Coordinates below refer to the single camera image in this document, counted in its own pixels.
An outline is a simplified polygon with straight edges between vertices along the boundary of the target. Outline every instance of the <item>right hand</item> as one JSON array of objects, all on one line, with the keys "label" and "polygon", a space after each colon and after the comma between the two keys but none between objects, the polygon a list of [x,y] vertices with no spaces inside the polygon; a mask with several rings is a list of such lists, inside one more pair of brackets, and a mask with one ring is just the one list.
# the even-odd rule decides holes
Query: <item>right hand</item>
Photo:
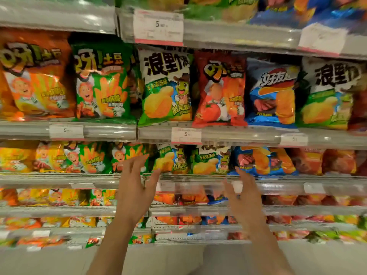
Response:
[{"label": "right hand", "polygon": [[224,181],[225,196],[228,198],[231,212],[244,228],[252,229],[259,224],[265,224],[261,193],[257,188],[255,178],[240,168],[235,168],[243,185],[240,198],[237,197],[233,185],[227,183],[227,180]]}]

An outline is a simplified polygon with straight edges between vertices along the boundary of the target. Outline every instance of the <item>left hand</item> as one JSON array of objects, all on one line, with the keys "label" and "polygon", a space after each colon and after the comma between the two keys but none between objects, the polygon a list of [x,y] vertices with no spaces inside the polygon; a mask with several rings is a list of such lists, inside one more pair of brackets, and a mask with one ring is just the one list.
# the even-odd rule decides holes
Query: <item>left hand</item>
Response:
[{"label": "left hand", "polygon": [[137,156],[124,161],[123,171],[117,191],[117,209],[115,219],[124,219],[129,225],[134,226],[148,211],[156,193],[160,170],[154,170],[150,180],[141,183],[140,168],[144,166],[147,155]]}]

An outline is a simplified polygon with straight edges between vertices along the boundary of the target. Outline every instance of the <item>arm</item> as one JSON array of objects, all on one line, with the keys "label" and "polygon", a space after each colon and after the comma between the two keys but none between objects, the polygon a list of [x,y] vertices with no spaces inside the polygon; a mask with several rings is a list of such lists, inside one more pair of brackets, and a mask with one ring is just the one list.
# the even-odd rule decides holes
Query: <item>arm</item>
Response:
[{"label": "arm", "polygon": [[158,169],[153,171],[145,188],[141,184],[140,168],[144,166],[147,157],[144,155],[124,161],[115,218],[106,229],[87,275],[121,275],[129,240],[135,225],[153,201],[159,179]]},{"label": "arm", "polygon": [[261,274],[293,275],[285,255],[278,246],[276,238],[269,230],[262,212],[261,193],[255,178],[236,167],[243,188],[238,198],[233,186],[224,182],[226,197],[231,212],[241,223],[244,233],[249,235],[254,262]]}]

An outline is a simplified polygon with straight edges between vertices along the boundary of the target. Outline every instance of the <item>hand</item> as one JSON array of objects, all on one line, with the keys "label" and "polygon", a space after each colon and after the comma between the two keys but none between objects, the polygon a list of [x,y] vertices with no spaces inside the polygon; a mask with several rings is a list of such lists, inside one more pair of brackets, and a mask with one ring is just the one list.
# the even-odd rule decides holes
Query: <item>hand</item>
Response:
[{"label": "hand", "polygon": [[130,158],[123,162],[123,171],[117,191],[117,209],[115,219],[123,219],[134,226],[148,211],[156,193],[160,170],[154,170],[150,180],[141,183],[140,168],[144,166],[149,154]]},{"label": "hand", "polygon": [[261,193],[257,188],[255,178],[240,168],[235,168],[243,185],[241,197],[237,197],[232,184],[224,181],[225,196],[228,198],[231,212],[244,228],[248,229],[261,223],[265,224]]}]

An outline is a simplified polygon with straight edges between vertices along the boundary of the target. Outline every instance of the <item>forearm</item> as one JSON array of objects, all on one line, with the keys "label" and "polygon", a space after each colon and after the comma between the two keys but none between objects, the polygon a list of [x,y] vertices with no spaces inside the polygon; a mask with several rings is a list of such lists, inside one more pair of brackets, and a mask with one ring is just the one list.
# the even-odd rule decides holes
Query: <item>forearm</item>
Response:
[{"label": "forearm", "polygon": [[264,220],[258,220],[248,226],[254,262],[260,274],[292,275],[284,253],[277,239]]},{"label": "forearm", "polygon": [[105,232],[87,275],[121,275],[129,240],[135,224],[116,217]]}]

